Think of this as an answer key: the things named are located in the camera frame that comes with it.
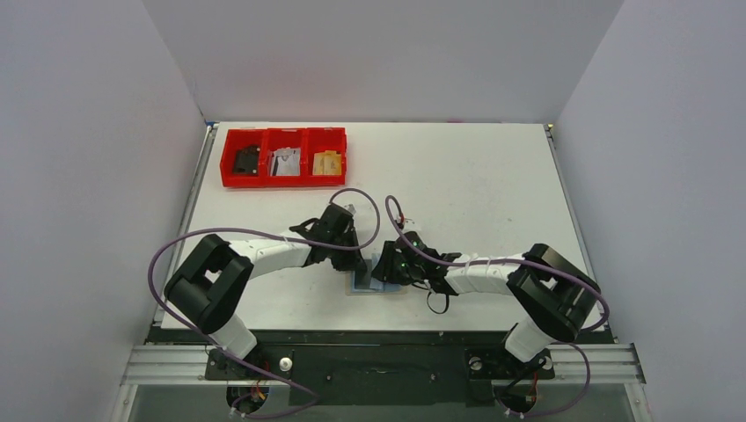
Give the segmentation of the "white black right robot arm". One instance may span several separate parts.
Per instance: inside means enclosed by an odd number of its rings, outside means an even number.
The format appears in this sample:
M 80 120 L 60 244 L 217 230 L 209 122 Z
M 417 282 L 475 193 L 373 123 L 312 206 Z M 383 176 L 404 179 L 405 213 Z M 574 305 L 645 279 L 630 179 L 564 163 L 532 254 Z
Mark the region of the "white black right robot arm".
M 373 278 L 400 286 L 423 285 L 446 296 L 513 296 L 526 317 L 502 342 L 515 360 L 528 363 L 554 343 L 571 343 L 601 301 L 599 286 L 546 244 L 511 257 L 440 253 L 413 231 L 384 243 Z

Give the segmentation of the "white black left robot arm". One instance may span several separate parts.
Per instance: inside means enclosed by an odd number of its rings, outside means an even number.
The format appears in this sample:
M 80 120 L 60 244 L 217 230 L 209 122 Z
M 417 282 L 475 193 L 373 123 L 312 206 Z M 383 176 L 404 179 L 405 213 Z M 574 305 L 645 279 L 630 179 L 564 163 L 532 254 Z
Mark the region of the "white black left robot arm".
M 354 214 L 329 204 L 319 218 L 289 228 L 278 239 L 231 242 L 203 237 L 165 285 L 165 298 L 223 350 L 245 358 L 258 345 L 236 314 L 249 280 L 330 260 L 338 272 L 367 269 Z

